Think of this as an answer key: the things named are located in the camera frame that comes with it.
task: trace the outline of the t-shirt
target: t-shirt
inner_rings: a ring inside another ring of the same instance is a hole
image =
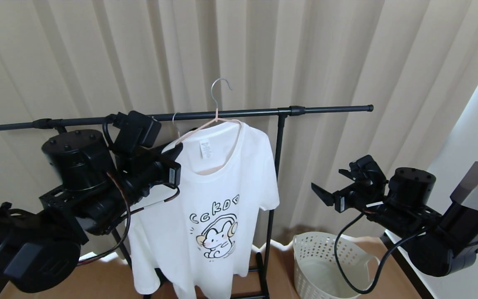
[[[229,299],[233,274],[248,274],[259,209],[279,204],[271,144],[246,123],[226,122],[186,138],[176,161],[180,195],[163,202],[175,191],[156,186],[132,208],[157,202],[132,216],[135,289],[155,292],[159,267],[180,299],[194,299],[195,285],[209,299]]]

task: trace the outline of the white plastic basket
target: white plastic basket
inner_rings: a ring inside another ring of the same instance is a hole
[[[294,236],[294,287],[301,299],[354,299],[360,294],[344,281],[334,258],[330,233],[302,233]],[[372,284],[368,262],[379,259],[353,242],[340,238],[337,245],[340,265],[348,280],[358,289]]]

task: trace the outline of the beige curtain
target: beige curtain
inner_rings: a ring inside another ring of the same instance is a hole
[[[218,92],[224,110],[375,106],[287,119],[273,238],[334,233],[356,213],[323,206],[310,183],[346,186],[337,169],[367,153],[388,175],[429,166],[478,84],[478,0],[0,1],[0,123],[214,110],[220,76],[234,88]],[[274,142],[275,118],[245,121]],[[40,210],[59,184],[40,151],[54,134],[0,132],[0,203]]]

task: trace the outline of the black clothing rack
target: black clothing rack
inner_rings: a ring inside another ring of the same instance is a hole
[[[219,116],[221,118],[239,118],[239,117],[263,117],[263,116],[278,116],[278,132],[276,137],[276,154],[274,157],[274,165],[276,169],[276,178],[279,174],[279,161],[281,157],[281,146],[283,143],[283,129],[285,127],[285,119],[289,116],[294,117],[309,113],[334,113],[334,112],[357,112],[357,111],[373,111],[373,105],[365,106],[338,106],[338,107],[315,107],[307,108],[303,106],[290,106],[287,108],[270,108],[270,109],[250,109],[250,110],[228,110],[220,111]],[[177,113],[175,114],[157,114],[150,115],[157,121],[172,121],[173,116],[175,120],[195,120],[195,119],[212,119],[215,117],[214,111],[208,112],[190,112],[190,113]],[[78,119],[40,119],[33,121],[32,123],[14,123],[9,125],[0,125],[0,131],[4,130],[18,130],[18,129],[56,129],[59,133],[66,132],[65,127],[73,125],[100,125],[104,121],[104,117],[97,118],[78,118]],[[256,267],[249,269],[249,272],[259,273],[259,284],[261,291],[258,295],[247,295],[232,297],[232,299],[269,299],[269,291],[267,286],[267,269],[269,261],[269,253],[271,249],[271,237],[274,221],[274,210],[269,211],[268,228],[267,228],[267,244],[265,246],[264,259],[261,253],[256,254]],[[116,242],[121,240],[117,229],[112,231],[112,235]],[[121,253],[127,260],[127,263],[132,267],[132,260],[129,252],[124,244],[120,246]],[[161,271],[157,270],[161,282],[165,280]],[[151,295],[144,295],[144,299],[150,298]]]

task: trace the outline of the cartoon mouse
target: cartoon mouse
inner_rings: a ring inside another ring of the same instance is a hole
[[[218,259],[227,257],[233,252],[235,241],[232,241],[231,238],[237,229],[235,219],[234,214],[222,215],[208,225],[201,235],[197,236],[199,246],[209,250],[204,253],[205,257]]]

